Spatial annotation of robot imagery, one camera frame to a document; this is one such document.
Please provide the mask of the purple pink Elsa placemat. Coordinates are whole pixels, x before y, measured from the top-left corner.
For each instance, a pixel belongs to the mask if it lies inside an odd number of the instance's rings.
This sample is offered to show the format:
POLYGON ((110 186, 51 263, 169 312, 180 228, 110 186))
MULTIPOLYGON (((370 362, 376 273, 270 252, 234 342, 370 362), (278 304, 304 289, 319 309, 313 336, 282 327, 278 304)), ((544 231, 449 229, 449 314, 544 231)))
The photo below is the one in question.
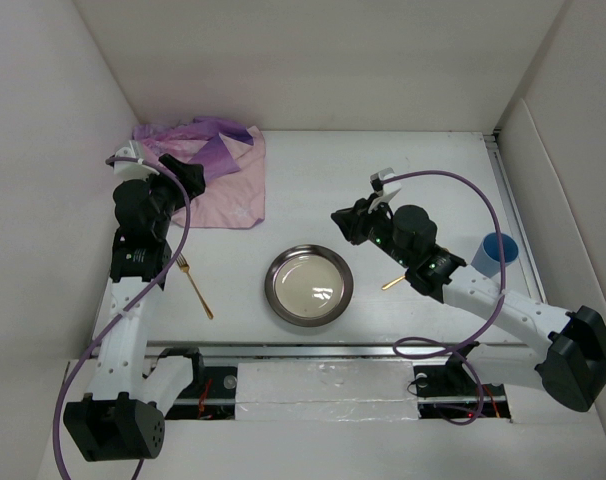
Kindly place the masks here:
POLYGON ((251 229, 265 219, 265 156, 262 132, 236 121, 196 117, 168 126, 142 124, 132 138, 155 161, 169 154, 186 164, 204 168, 206 189, 181 208, 173 221, 192 228, 251 229))

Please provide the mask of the gold spoon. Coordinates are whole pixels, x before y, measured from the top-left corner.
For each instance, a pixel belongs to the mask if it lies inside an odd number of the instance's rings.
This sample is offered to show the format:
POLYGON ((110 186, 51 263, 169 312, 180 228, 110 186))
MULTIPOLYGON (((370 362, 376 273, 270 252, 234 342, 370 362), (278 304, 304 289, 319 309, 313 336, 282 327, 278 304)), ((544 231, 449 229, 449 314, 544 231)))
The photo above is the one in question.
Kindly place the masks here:
POLYGON ((399 283, 401 283, 401 282, 403 282, 403 281, 405 281, 405 280, 406 280, 406 279, 405 279, 405 276, 404 276, 404 275, 403 275, 403 276, 400 276, 400 277, 398 277, 398 278, 396 278, 396 279, 394 279, 394 280, 391 280, 391 281, 389 281, 388 283, 384 284, 384 285, 381 287, 381 290, 383 290, 383 291, 387 291, 387 290, 389 290, 390 288, 392 288, 392 287, 396 286, 397 284, 399 284, 399 283))

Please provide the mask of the steel plate with cream centre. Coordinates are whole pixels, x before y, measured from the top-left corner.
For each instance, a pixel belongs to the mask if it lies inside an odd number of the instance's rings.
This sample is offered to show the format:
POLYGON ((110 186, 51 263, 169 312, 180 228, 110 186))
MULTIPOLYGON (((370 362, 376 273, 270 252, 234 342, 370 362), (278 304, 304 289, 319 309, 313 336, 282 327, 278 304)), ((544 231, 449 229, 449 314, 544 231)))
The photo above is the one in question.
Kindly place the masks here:
POLYGON ((298 245, 280 253, 264 279, 270 308, 285 322, 318 328, 339 318, 349 306, 354 278, 346 261, 320 245, 298 245))

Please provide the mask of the gold fork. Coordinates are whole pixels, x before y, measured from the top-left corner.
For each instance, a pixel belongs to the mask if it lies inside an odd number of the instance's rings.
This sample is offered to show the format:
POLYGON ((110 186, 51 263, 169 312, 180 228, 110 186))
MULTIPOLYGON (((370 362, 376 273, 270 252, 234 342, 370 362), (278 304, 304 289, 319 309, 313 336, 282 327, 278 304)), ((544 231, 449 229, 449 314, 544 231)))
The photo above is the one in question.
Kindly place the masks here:
POLYGON ((179 269, 187 276, 190 284, 192 285, 192 287, 199 299, 199 302, 200 302, 207 318, 209 320, 213 320, 214 313, 212 312, 211 308, 209 307, 208 303, 206 302, 205 298, 203 297, 197 283, 195 282, 194 278, 192 277, 190 265, 189 265, 187 259, 184 257, 183 254, 179 254, 177 257, 176 263, 177 263, 179 269))

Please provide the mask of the blue plastic cup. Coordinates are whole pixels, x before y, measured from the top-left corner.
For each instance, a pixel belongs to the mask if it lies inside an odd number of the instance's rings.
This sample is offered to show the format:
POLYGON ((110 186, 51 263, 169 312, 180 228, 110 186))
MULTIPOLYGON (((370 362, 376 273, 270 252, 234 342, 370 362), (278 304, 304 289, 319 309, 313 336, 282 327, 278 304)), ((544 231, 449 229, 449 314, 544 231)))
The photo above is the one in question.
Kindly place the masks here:
POLYGON ((505 266, 509 266, 519 256, 518 244, 507 234, 489 233, 480 243, 471 265, 484 276, 493 277, 501 272, 500 255, 504 257, 505 266))

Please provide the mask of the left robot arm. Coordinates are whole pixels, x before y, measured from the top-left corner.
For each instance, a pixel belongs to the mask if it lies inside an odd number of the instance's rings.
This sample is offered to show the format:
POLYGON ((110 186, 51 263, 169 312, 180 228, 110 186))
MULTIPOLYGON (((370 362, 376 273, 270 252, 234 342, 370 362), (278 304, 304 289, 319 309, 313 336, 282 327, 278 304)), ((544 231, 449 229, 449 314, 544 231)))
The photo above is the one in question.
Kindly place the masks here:
POLYGON ((123 177, 113 192, 110 319, 88 348, 99 355, 82 400, 59 399, 54 424, 67 429, 88 462, 154 459, 180 393, 195 396, 206 382, 197 352, 168 354, 144 370, 149 328, 182 251, 169 246, 169 226, 204 193, 204 168, 169 154, 158 163, 118 156, 107 163, 123 177))

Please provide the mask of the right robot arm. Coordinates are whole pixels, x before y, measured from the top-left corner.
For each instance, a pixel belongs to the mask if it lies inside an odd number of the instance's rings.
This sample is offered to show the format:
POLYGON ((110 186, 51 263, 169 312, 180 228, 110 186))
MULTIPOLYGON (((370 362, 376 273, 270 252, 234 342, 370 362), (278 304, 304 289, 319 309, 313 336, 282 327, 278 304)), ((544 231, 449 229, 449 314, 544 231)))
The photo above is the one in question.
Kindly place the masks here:
POLYGON ((513 335, 532 356, 516 367, 494 362, 474 341, 457 348, 461 360, 445 369, 456 393, 477 387, 482 371, 515 373, 521 385, 540 388, 564 407, 588 411, 606 385, 606 325, 592 308, 572 312, 513 291, 440 247, 436 226, 414 205, 391 213, 374 196, 332 213, 332 221, 353 245, 369 241, 404 268, 405 280, 423 296, 459 308, 513 335))

